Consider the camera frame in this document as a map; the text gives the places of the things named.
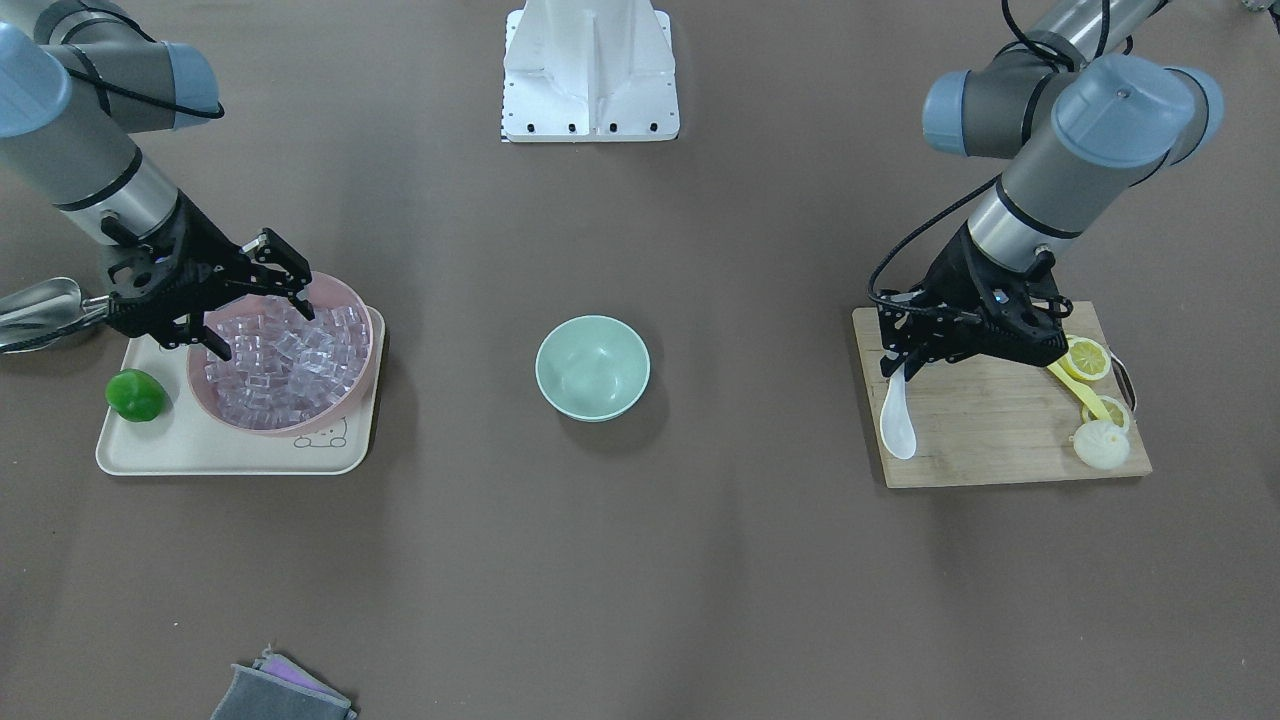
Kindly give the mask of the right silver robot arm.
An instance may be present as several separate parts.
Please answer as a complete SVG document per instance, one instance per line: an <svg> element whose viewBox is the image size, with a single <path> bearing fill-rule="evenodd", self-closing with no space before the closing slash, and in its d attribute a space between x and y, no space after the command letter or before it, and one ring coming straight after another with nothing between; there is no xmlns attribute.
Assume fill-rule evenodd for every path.
<svg viewBox="0 0 1280 720"><path fill-rule="evenodd" d="M301 254L271 229L232 242L134 142L224 115L196 47L152 37L111 1L5 1L1 72L3 165L99 245L105 284L96 299L67 278L6 296L4 352L108 325L228 359L205 316L250 295L314 319Z"/></svg>

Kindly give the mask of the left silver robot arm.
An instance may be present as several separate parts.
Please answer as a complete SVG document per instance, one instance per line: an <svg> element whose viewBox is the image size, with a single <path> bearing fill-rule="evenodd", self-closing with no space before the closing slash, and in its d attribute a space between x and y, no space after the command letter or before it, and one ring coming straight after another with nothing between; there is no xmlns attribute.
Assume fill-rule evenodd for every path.
<svg viewBox="0 0 1280 720"><path fill-rule="evenodd" d="M1004 159L969 193L975 209L905 291L868 288L881 373L984 355L1048 366L1073 313L1053 266L1128 188L1203 147L1225 114L1202 70L1134 56L1132 33L1160 1L1061 1L980 70L941 76L922 109L936 150Z"/></svg>

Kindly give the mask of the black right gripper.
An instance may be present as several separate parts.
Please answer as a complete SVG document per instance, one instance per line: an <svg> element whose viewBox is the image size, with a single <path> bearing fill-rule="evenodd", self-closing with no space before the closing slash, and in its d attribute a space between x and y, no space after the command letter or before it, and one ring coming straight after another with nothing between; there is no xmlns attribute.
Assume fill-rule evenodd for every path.
<svg viewBox="0 0 1280 720"><path fill-rule="evenodd" d="M270 228L241 247L179 192L169 218L147 234L110 215L100 229L127 242L102 250L102 269L106 324L131 338L148 334L164 348L201 345L230 361L229 343L205 323L206 314L253 293L284 299L305 320L315 319L310 264Z"/></svg>

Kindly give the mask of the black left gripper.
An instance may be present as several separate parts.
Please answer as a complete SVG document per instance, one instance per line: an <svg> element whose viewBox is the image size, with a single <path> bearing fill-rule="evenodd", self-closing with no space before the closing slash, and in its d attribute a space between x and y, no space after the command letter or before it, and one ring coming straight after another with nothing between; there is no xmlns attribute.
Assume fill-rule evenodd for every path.
<svg viewBox="0 0 1280 720"><path fill-rule="evenodd" d="M901 370L911 380L925 364L975 355L1030 366L1056 363L1068 351L1062 319L1073 302L1059 292L1055 264L1055 254L1044 250L1028 273L1009 270L961 227L909 300L911 313L878 306L881 374Z"/></svg>

